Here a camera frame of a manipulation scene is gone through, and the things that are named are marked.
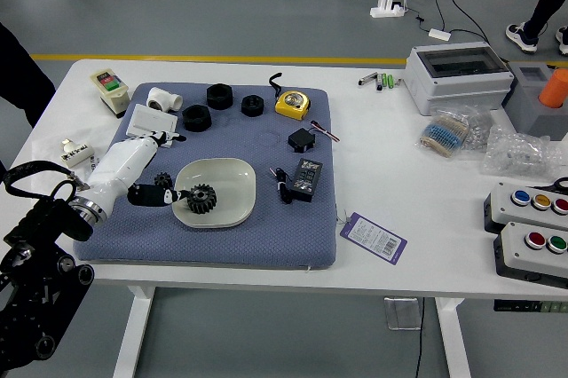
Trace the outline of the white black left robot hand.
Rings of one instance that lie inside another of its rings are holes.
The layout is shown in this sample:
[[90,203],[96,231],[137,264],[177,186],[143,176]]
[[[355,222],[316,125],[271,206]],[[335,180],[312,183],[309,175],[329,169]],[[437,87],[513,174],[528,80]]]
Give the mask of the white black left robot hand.
[[112,144],[88,177],[89,188],[82,192],[82,197],[96,206],[97,213],[110,217],[115,201],[128,192],[159,147],[173,140],[184,142],[186,136],[171,131],[153,131]]

